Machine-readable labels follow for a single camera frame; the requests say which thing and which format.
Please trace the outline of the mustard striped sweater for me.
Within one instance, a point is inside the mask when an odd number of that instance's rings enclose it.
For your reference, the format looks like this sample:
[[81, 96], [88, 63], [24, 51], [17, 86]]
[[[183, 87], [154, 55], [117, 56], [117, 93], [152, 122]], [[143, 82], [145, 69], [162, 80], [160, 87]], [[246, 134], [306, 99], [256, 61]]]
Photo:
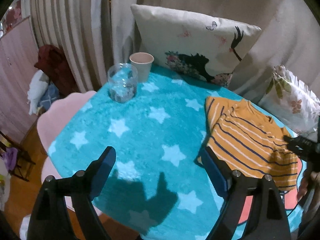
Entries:
[[271, 175], [280, 191], [296, 187], [298, 157], [288, 150], [283, 137], [289, 135], [273, 118], [257, 110], [250, 101], [206, 98], [210, 136], [207, 146], [231, 170], [252, 178]]

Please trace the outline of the clear glass jar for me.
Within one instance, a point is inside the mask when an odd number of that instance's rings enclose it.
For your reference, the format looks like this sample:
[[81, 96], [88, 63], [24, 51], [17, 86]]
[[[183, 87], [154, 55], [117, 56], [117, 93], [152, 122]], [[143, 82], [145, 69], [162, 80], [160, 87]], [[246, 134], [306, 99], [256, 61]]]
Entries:
[[138, 73], [130, 63], [118, 63], [107, 72], [108, 94], [112, 100], [125, 103], [136, 96]]

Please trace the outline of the pink scalloped chair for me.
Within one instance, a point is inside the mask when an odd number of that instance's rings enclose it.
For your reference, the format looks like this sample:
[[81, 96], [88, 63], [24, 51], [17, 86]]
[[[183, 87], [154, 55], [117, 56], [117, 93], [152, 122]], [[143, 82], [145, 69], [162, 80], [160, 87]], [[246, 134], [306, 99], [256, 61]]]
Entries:
[[[69, 94], [64, 99], [56, 100], [48, 111], [38, 118], [36, 125], [37, 133], [46, 153], [48, 152], [51, 143], [56, 139], [71, 118], [95, 93], [95, 91], [89, 91], [85, 93]], [[41, 183], [44, 182], [48, 175], [52, 175], [57, 179], [61, 178], [49, 157], [45, 159], [41, 170]], [[71, 197], [65, 197], [65, 201], [67, 208], [74, 211]], [[30, 216], [31, 215], [27, 215], [22, 219], [22, 225], [20, 227], [21, 239], [27, 239]]]

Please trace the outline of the beige striped curtain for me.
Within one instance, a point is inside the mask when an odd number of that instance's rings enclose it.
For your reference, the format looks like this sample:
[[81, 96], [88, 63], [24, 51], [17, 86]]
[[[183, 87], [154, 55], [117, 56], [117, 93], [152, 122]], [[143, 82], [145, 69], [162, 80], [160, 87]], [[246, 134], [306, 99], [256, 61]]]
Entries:
[[319, 93], [319, 15], [304, 0], [30, 0], [30, 11], [38, 44], [63, 50], [81, 92], [131, 53], [167, 66], [178, 51], [233, 73], [230, 89], [253, 102], [279, 64]]

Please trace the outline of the white and blue clothes pile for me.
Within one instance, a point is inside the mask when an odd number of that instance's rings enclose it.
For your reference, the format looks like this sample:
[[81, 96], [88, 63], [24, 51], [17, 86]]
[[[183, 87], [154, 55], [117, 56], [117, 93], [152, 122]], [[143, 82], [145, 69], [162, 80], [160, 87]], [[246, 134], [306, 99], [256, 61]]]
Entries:
[[41, 110], [47, 111], [56, 100], [60, 99], [58, 88], [42, 70], [37, 70], [33, 75], [27, 96], [29, 115], [39, 115]]

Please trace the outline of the beige paper cup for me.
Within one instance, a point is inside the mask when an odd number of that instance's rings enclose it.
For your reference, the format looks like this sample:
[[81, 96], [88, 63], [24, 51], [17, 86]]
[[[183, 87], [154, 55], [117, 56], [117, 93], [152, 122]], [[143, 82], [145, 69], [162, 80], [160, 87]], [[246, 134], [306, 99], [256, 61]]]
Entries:
[[131, 65], [137, 69], [138, 82], [144, 83], [148, 80], [154, 57], [145, 52], [133, 53], [129, 57]]

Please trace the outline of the turquoise star cartoon blanket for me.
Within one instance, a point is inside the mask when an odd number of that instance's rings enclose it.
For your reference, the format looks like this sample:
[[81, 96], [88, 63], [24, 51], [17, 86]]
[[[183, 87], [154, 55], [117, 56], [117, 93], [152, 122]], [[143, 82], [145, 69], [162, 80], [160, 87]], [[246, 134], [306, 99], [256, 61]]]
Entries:
[[94, 205], [143, 239], [205, 239], [219, 217], [219, 197], [195, 159], [207, 136], [208, 96], [239, 101], [230, 90], [153, 66], [126, 103], [104, 85], [51, 143], [62, 177], [86, 169], [108, 146], [112, 173]]

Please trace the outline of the white floral leaf pillow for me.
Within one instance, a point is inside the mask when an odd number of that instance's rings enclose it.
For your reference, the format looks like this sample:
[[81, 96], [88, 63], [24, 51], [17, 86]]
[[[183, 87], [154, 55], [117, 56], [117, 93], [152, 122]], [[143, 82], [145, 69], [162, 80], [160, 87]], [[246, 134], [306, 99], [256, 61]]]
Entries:
[[318, 140], [319, 98], [284, 65], [273, 68], [258, 105], [296, 134]]

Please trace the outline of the dark wooden chair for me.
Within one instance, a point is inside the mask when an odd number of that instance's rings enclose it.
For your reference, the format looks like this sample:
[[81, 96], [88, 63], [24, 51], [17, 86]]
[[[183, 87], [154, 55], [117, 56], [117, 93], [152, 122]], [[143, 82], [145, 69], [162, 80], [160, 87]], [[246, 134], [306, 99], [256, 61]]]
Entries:
[[3, 132], [1, 132], [1, 159], [11, 176], [29, 181], [31, 171], [36, 163], [23, 146], [14, 142]]

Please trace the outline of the cream girl-silhouette pillow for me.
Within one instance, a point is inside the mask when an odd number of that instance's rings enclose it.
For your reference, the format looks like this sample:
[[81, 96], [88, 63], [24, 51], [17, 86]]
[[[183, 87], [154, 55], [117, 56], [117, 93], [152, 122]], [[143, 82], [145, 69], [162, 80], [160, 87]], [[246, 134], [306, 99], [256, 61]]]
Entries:
[[141, 50], [155, 64], [228, 87], [236, 66], [260, 36], [255, 25], [149, 5], [131, 5]]

